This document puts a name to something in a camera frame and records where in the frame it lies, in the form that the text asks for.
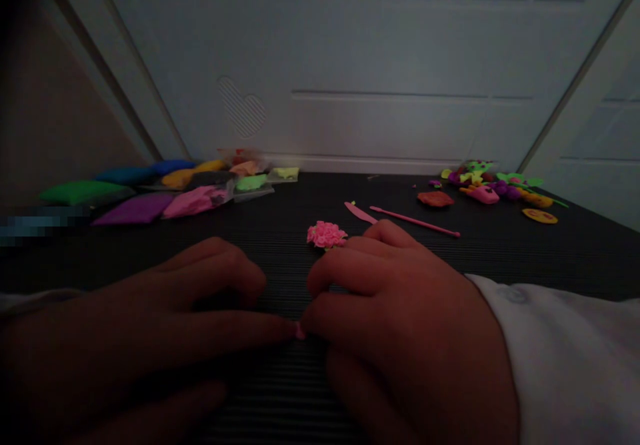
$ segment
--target wall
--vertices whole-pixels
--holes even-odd
[[[0,207],[32,205],[48,187],[109,167],[147,164],[40,10],[24,12],[1,62]]]

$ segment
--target orange clay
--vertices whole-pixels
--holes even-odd
[[[536,207],[540,207],[541,209],[546,209],[547,207],[553,205],[553,199],[550,199],[549,197],[531,193],[529,191],[526,191],[525,189],[521,189],[520,187],[517,188],[520,191],[521,198],[525,202],[529,202],[530,204],[533,204]]]

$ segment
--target clay tool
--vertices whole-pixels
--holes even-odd
[[[369,207],[372,211],[376,211],[376,212],[380,212],[380,213],[385,213],[387,215],[391,215],[392,217],[395,217],[396,219],[401,219],[407,222],[411,222],[411,223],[415,223],[416,225],[421,225],[427,228],[430,228],[431,230],[437,230],[438,232],[442,232],[448,235],[453,235],[454,237],[459,237],[460,236],[460,232],[451,232],[450,230],[447,230],[446,228],[441,228],[435,225],[431,225],[428,224],[426,222],[422,222],[416,219],[412,219],[411,217],[406,217],[404,215],[400,215],[397,213],[393,213],[393,212],[389,212],[389,211],[385,211],[383,209],[381,209],[380,207]]]
[[[349,212],[354,214],[358,219],[364,220],[365,222],[369,222],[370,224],[377,224],[378,221],[374,219],[371,215],[362,210],[358,209],[354,204],[345,202],[345,205],[349,209]]]

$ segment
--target table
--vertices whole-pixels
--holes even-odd
[[[415,196],[433,190],[427,183],[434,178],[301,173],[298,183],[277,185],[275,194],[229,203],[195,217],[141,226],[74,228],[0,259],[1,289],[95,290],[217,235],[240,246],[265,271],[269,284],[259,309],[296,319],[309,304],[305,279],[320,256],[305,243],[307,228],[323,220],[337,223],[350,236],[361,234],[369,224],[343,205],[356,201],[363,210],[377,205],[460,232],[456,239],[391,219],[461,272],[606,300],[640,296],[635,272],[640,234],[571,203],[569,209],[559,205],[549,209],[558,224],[540,224],[521,213],[528,207],[525,204],[501,201],[487,206],[448,185],[443,190],[456,203],[448,209],[430,209]],[[203,364],[188,373],[175,372],[172,380],[208,376],[214,369],[231,374],[232,393],[226,405],[190,442],[363,441],[364,435],[327,385],[323,351],[318,340],[307,340],[243,355],[225,366]]]

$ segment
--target hand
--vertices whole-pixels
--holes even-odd
[[[239,248],[210,238],[121,282],[13,319],[0,330],[0,370],[20,428],[41,440],[82,429],[73,443],[178,442],[220,405],[224,384],[119,413],[132,387],[153,372],[293,338],[295,325],[278,316],[191,311],[224,288],[251,306],[266,282]]]
[[[332,283],[353,294],[328,293]],[[303,330],[330,342],[329,381],[375,442],[518,442],[498,322],[475,285],[404,230],[380,221],[350,238],[307,287]]]

